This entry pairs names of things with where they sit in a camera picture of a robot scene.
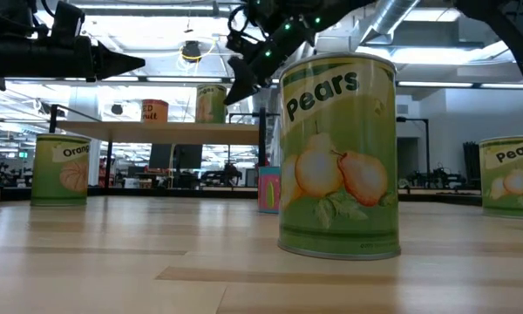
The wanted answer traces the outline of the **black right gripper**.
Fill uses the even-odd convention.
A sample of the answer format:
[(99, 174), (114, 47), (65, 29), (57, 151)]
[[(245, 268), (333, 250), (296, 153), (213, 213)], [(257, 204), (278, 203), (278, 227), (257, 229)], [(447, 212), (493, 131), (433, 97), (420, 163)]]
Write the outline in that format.
[(304, 20), (291, 17), (252, 51), (244, 52), (243, 59), (231, 57), (228, 64), (234, 71), (234, 83), (223, 103), (230, 106), (258, 93), (302, 44), (313, 44), (315, 36), (315, 30)]

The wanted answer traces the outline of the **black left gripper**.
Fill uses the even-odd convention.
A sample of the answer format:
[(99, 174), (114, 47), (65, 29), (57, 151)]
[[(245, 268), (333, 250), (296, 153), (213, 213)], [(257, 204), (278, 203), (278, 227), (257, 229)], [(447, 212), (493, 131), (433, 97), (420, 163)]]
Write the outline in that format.
[(76, 37), (66, 43), (43, 40), (0, 38), (0, 90), (7, 78), (83, 78), (97, 80), (119, 76), (146, 65), (143, 58), (110, 51), (98, 42)]

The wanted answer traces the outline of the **green oranges can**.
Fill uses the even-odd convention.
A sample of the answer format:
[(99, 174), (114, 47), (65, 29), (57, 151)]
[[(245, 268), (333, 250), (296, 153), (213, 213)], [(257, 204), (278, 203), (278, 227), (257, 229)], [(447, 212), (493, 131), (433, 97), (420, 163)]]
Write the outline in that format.
[(224, 124), (227, 106), (227, 88), (223, 85), (199, 85), (196, 88), (196, 123)]
[(83, 206), (87, 201), (91, 141), (44, 133), (36, 138), (31, 206)]

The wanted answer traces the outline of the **red fruit can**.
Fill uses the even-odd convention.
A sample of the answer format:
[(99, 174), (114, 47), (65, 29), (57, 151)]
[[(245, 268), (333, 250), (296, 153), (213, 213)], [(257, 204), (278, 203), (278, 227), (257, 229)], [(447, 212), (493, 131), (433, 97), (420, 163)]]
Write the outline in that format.
[(160, 99), (143, 99), (141, 102), (141, 121), (143, 123), (167, 123), (168, 107)]

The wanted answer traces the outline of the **pink and teal can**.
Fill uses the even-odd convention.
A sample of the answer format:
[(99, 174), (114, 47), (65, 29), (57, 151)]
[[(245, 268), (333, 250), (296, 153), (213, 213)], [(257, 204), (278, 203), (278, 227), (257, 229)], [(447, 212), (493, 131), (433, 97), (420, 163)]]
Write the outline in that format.
[(266, 214), (278, 214), (280, 211), (280, 168), (258, 168), (258, 211)]

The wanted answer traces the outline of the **green pears can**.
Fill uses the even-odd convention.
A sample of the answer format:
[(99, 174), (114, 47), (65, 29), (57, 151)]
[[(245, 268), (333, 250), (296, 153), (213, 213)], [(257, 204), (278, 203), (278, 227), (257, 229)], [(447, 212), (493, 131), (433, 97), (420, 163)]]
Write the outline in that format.
[(479, 162), (484, 213), (523, 218), (523, 135), (481, 141)]
[(395, 84), (391, 61), (363, 53), (305, 58), (282, 72), (281, 249), (399, 255)]

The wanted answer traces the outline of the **wooden shelf board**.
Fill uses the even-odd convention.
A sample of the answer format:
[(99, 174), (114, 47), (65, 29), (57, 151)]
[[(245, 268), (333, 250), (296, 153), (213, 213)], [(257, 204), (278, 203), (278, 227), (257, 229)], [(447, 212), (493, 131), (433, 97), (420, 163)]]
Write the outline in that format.
[(260, 143), (259, 127), (243, 124), (60, 121), (58, 128), (113, 143), (250, 146)]

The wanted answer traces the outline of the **black ceiling dome device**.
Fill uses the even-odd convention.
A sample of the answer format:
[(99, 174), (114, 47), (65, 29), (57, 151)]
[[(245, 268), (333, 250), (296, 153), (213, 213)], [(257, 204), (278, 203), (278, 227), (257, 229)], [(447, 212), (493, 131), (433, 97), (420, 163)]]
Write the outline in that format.
[(182, 46), (180, 55), (184, 61), (190, 64), (199, 63), (201, 60), (200, 42), (186, 41)]

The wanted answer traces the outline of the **long ceiling light strip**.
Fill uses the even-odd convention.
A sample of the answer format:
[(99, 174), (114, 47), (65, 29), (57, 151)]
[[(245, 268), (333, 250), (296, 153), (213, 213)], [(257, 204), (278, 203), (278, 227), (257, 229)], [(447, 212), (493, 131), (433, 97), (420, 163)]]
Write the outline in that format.
[(235, 79), (230, 77), (195, 77), (195, 76), (116, 76), (105, 78), (104, 82), (129, 82), (129, 83), (234, 83)]
[(504, 84), (504, 83), (462, 83), (462, 82), (417, 82), (417, 81), (398, 81), (398, 86), (402, 87), (426, 87), (426, 88), (474, 88), (474, 89), (504, 89), (504, 90), (523, 90), (523, 84)]

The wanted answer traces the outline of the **dark background monitor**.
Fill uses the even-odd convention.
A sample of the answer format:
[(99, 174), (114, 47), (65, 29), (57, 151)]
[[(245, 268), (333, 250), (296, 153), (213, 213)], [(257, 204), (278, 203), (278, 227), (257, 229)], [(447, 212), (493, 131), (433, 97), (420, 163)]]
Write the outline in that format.
[(172, 158), (172, 144), (152, 144), (149, 168), (169, 168)]
[(202, 145), (176, 145), (173, 152), (173, 167), (177, 169), (201, 168), (202, 149)]

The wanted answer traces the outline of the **black background panels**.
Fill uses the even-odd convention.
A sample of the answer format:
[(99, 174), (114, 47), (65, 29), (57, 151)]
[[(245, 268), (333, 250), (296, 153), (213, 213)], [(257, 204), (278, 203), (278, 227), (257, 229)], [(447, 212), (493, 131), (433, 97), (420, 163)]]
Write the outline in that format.
[(473, 141), (463, 144), (465, 171), (468, 181), (480, 179), (479, 145)]

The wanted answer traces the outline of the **silver ribbed ceiling duct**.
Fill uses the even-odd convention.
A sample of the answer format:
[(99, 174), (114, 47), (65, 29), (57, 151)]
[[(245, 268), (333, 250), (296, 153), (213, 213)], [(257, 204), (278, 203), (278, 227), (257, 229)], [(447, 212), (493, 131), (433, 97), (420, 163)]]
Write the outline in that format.
[[(245, 33), (247, 40), (254, 44), (267, 39), (270, 35), (255, 20), (257, 17), (259, 17), (259, 14), (255, 11), (255, 7), (252, 7), (253, 4), (259, 4), (261, 1), (262, 0), (241, 0), (241, 3), (231, 11), (231, 14), (228, 18), (228, 30)], [(243, 59), (243, 56), (239, 53), (233, 57)], [(261, 108), (268, 110), (272, 106), (271, 100), (272, 93), (274, 92), (274, 87), (272, 86), (272, 76), (268, 80), (267, 85), (261, 86), (261, 90), (258, 93), (243, 99), (249, 99), (252, 101), (252, 111)]]

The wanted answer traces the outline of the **black table edge frame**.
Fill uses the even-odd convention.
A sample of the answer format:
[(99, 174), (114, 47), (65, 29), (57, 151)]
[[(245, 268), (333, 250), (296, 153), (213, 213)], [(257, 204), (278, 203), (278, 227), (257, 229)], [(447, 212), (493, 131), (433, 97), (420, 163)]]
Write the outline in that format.
[[(235, 189), (139, 189), (139, 188), (90, 188), (89, 196), (144, 196), (144, 197), (183, 197), (183, 198), (215, 198), (215, 199), (256, 199), (256, 190), (245, 188)], [(30, 188), (3, 188), (0, 201), (29, 201)], [(464, 193), (438, 193), (436, 190), (402, 189), (398, 192), (400, 201), (438, 202), (455, 205), (482, 205), (481, 195)]]

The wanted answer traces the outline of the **silver smooth ceiling duct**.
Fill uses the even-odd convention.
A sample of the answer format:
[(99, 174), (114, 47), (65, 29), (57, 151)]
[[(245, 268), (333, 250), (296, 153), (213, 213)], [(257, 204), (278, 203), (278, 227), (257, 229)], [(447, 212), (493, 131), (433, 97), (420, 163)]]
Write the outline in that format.
[(362, 42), (366, 44), (376, 40), (379, 44), (391, 44), (395, 29), (419, 2), (420, 0), (379, 0)]

